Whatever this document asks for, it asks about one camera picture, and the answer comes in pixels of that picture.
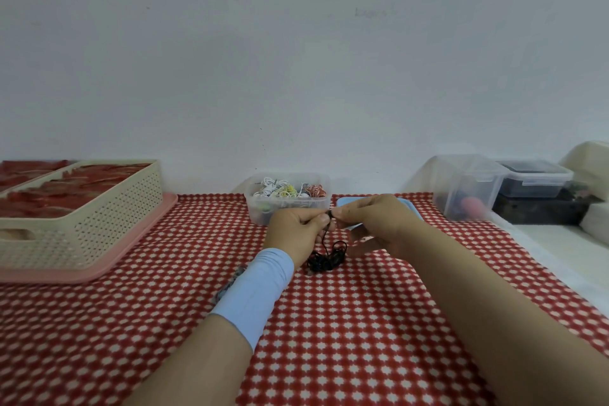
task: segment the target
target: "woven basket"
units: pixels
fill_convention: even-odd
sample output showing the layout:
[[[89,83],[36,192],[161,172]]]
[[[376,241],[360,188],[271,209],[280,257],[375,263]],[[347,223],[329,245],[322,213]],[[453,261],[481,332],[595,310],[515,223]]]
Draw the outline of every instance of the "woven basket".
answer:
[[[157,160],[85,160],[4,191],[0,198],[59,179],[81,165],[147,163],[148,167],[64,217],[0,218],[0,232],[4,233],[0,235],[0,268],[84,270],[163,202]]]

